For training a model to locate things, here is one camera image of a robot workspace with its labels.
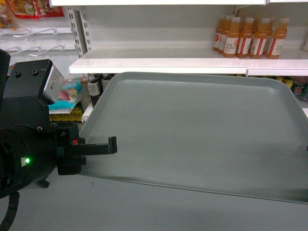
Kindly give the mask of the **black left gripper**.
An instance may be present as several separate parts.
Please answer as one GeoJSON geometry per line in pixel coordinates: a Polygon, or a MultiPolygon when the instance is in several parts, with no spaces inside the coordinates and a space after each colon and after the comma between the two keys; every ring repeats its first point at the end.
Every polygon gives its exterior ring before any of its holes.
{"type": "Polygon", "coordinates": [[[79,174],[87,163],[85,156],[117,153],[116,136],[109,137],[107,143],[86,144],[79,136],[76,122],[57,123],[55,128],[56,166],[60,176],[79,174]]]}

